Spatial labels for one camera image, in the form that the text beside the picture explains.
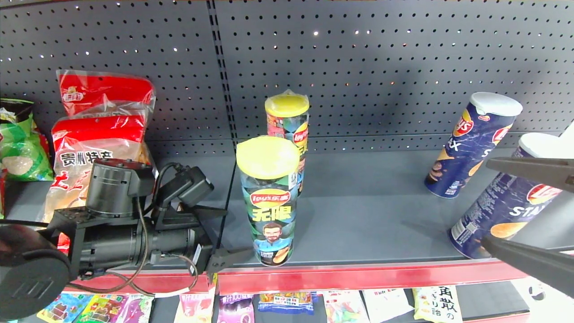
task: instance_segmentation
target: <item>yellow lid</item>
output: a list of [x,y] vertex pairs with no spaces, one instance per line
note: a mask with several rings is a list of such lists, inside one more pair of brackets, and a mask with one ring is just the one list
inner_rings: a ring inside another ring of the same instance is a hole
[[309,99],[306,95],[287,90],[265,100],[265,111],[279,118],[299,116],[309,110]]
[[261,136],[237,145],[237,166],[257,179],[275,179],[297,171],[299,149],[291,141]]

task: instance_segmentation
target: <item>metal shelf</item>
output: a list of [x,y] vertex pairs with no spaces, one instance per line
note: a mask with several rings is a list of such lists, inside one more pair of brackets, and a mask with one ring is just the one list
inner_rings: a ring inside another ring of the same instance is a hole
[[[491,156],[509,156],[497,149]],[[436,151],[310,154],[298,202],[293,256],[287,265],[263,267],[255,258],[220,274],[220,291],[371,289],[508,280],[524,273],[497,260],[468,260],[446,231],[490,183],[482,167],[461,195],[435,197],[422,185]],[[252,244],[236,174],[222,246]],[[515,238],[539,247],[574,249],[563,194]]]
[[[202,201],[201,204],[213,207],[225,207],[235,162],[231,153],[232,151],[220,153],[217,157],[166,157],[156,159],[156,163],[159,167],[169,162],[199,166],[215,186],[215,191]],[[43,211],[46,192],[50,184],[50,182],[10,183],[7,192],[14,194],[8,194],[6,196],[9,218],[32,221],[38,220],[40,213]],[[202,221],[202,224],[212,241],[217,242],[221,231],[222,219],[210,219]],[[133,271],[126,270],[120,272],[129,276]],[[188,285],[190,281],[191,278],[189,277],[188,270],[185,269],[185,265],[178,260],[174,260],[167,261],[161,266],[144,269],[135,280],[135,283],[144,290],[148,290],[152,293],[167,293],[183,288]],[[114,276],[104,276],[80,283],[90,287],[109,288],[117,286],[122,282],[121,279]],[[133,290],[131,288],[125,288],[122,289],[121,292],[132,293]],[[200,277],[194,288],[194,292],[207,292],[207,277],[205,275]]]

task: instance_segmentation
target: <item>lay's chip can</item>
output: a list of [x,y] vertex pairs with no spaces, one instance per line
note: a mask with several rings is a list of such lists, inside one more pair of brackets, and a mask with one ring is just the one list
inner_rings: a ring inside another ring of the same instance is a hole
[[473,93],[426,176],[426,187],[439,197],[457,197],[520,112],[522,105],[514,99],[496,93]]
[[238,144],[236,156],[255,256],[280,266],[293,252],[299,150],[287,139],[261,136]]
[[309,99],[291,90],[265,100],[267,134],[292,141],[299,149],[297,169],[298,194],[303,191],[305,177],[305,152],[309,136]]
[[[520,138],[512,157],[574,159],[574,151],[564,149],[563,139],[543,133],[527,133]],[[541,213],[562,191],[532,180],[499,173],[479,198],[449,230],[455,248],[469,258],[487,258],[481,246],[488,234],[512,238]]]

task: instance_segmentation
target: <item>plastic packaging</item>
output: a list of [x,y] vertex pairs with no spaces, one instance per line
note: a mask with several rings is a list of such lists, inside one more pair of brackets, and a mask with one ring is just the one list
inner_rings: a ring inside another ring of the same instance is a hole
[[261,294],[257,308],[260,312],[313,315],[313,298],[309,291]]
[[305,152],[309,136],[309,98],[291,90],[265,100],[267,112],[267,134],[285,138],[299,149],[299,167],[297,169],[297,189],[303,191],[305,177]]
[[[574,150],[561,137],[523,134],[512,157],[574,159]],[[482,238],[491,234],[512,238],[562,191],[525,178],[499,173],[472,206],[449,230],[455,248],[469,258],[487,258]]]
[[363,290],[363,298],[371,323],[385,322],[414,309],[403,289]]
[[115,323],[147,323],[152,313],[153,297],[129,295]]
[[49,323],[72,323],[91,299],[92,295],[62,293],[36,316]]
[[476,92],[425,178],[436,196],[455,198],[512,127],[522,105],[504,95]]
[[128,299],[127,295],[94,295],[77,319],[78,323],[115,323]]
[[237,145],[255,256],[266,266],[284,264],[293,252],[298,163],[287,139],[261,136]]
[[4,211],[4,195],[6,194],[5,187],[6,187],[6,168],[2,163],[0,163],[0,219],[3,219],[6,216],[6,212]]
[[34,102],[0,99],[0,162],[8,169],[8,179],[52,180],[45,137],[39,135],[33,120]]
[[86,204],[95,159],[151,163],[143,137],[156,95],[147,79],[68,70],[57,75],[68,117],[52,128],[56,178],[46,196],[44,222],[55,209]]
[[323,292],[329,323],[370,323],[358,290]]
[[456,286],[413,289],[414,319],[434,323],[462,323]]
[[246,294],[222,296],[219,299],[218,323],[255,323],[253,296]]

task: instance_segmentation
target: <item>white lid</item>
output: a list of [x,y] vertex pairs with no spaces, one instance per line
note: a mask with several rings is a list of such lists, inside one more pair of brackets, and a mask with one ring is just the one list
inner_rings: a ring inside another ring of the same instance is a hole
[[514,117],[522,112],[522,104],[515,99],[491,92],[475,92],[470,102],[479,114],[492,113],[502,117]]
[[518,144],[532,157],[574,159],[574,148],[568,141],[551,134],[525,133],[520,137]]

